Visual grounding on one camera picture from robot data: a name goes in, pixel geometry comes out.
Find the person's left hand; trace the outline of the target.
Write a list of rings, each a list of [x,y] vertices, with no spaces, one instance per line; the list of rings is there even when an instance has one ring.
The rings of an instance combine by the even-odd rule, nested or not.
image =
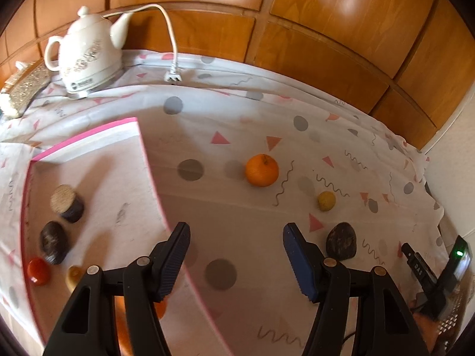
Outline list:
[[[427,346],[428,352],[431,353],[434,350],[436,339],[439,335],[439,322],[433,321],[430,317],[421,313],[414,313],[413,318]]]

